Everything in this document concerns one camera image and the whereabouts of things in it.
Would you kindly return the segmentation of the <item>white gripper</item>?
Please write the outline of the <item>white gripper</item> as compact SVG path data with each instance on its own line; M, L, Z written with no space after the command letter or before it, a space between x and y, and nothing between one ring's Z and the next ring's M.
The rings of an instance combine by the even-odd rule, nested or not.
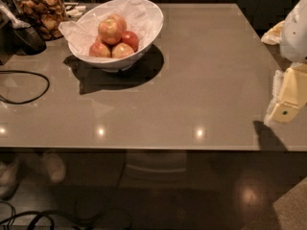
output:
M264 118L265 125L292 121L307 104L307 0L299 0L282 26L281 56L293 62L273 76L272 99Z

